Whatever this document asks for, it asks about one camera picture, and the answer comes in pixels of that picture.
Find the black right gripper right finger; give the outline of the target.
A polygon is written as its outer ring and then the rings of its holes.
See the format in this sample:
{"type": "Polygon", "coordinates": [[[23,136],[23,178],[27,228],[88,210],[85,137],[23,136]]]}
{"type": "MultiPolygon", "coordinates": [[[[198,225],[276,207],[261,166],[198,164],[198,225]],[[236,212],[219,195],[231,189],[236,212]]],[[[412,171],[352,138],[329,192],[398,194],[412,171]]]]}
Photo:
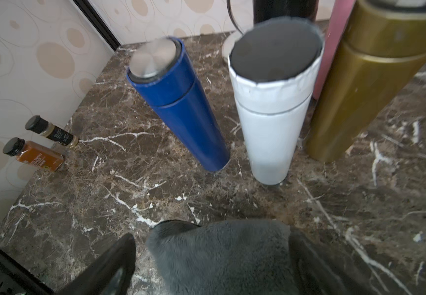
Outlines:
{"type": "Polygon", "coordinates": [[[346,274],[305,234],[290,231],[289,253],[300,295],[370,295],[372,292],[346,274]]]}

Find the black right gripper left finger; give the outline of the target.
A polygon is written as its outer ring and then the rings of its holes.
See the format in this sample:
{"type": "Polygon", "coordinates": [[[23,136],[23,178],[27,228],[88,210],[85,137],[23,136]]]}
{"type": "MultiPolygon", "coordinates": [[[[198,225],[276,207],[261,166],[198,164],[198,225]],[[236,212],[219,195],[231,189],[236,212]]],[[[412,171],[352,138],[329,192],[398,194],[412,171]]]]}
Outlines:
{"type": "Polygon", "coordinates": [[[125,234],[58,294],[125,295],[131,285],[135,263],[134,236],[125,234]]]}

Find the grey yellow cleaning cloth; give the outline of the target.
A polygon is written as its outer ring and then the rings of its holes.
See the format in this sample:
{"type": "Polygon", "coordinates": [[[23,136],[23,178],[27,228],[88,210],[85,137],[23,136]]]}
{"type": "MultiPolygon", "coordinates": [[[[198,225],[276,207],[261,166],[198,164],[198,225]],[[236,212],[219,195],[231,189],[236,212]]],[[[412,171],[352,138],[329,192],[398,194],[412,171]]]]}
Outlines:
{"type": "Polygon", "coordinates": [[[147,248],[172,295],[296,295],[290,227],[271,220],[168,220],[147,248]]]}

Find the white thermos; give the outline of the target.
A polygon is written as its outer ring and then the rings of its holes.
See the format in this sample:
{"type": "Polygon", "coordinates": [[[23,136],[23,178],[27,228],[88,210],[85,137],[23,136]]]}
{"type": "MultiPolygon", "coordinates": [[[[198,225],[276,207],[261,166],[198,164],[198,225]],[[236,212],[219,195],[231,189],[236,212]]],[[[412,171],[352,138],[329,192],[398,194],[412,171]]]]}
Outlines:
{"type": "Polygon", "coordinates": [[[228,69],[252,174],[286,179],[321,66],[324,39],[305,18],[255,25],[232,47],[228,69]]]}

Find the blue thermos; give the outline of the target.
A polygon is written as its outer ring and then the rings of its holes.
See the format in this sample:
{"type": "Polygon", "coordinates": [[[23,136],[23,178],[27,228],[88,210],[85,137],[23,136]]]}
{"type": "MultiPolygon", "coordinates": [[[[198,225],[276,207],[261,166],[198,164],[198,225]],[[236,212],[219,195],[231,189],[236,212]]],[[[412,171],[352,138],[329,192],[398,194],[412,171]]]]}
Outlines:
{"type": "Polygon", "coordinates": [[[228,163],[230,153],[182,40],[159,38],[135,49],[127,79],[206,170],[228,163]]]}

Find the gold thermos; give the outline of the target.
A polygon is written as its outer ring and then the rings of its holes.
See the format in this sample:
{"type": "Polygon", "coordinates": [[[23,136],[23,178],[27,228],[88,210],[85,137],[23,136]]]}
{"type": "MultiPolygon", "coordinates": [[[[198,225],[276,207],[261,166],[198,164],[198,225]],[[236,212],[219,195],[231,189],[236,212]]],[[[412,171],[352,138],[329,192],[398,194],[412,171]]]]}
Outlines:
{"type": "Polygon", "coordinates": [[[426,1],[357,1],[306,137],[317,161],[341,157],[426,63],[426,1]]]}

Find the pink thermos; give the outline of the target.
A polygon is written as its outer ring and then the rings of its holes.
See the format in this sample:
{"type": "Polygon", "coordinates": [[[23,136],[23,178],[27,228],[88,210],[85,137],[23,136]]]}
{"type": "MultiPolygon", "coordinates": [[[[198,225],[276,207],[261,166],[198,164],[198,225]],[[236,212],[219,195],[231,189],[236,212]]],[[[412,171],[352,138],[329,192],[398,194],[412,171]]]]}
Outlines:
{"type": "Polygon", "coordinates": [[[347,26],[355,0],[337,0],[334,3],[330,21],[325,35],[325,46],[322,55],[321,67],[317,75],[312,97],[320,98],[327,75],[330,71],[339,42],[347,26]]]}

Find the black thermos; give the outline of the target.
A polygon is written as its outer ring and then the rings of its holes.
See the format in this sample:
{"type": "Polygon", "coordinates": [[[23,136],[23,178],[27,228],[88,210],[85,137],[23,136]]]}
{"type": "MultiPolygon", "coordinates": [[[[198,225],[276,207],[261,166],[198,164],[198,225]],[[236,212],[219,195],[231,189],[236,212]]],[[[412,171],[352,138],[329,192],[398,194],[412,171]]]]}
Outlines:
{"type": "Polygon", "coordinates": [[[277,17],[316,20],[318,0],[253,0],[253,23],[262,23],[277,17]]]}

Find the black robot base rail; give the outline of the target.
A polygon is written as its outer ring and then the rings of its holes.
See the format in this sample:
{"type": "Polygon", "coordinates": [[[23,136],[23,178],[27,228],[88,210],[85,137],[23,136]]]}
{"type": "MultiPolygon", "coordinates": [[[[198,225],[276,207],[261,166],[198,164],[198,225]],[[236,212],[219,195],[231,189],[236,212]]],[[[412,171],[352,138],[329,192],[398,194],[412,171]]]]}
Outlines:
{"type": "Polygon", "coordinates": [[[0,249],[0,295],[53,295],[54,291],[0,249]]]}

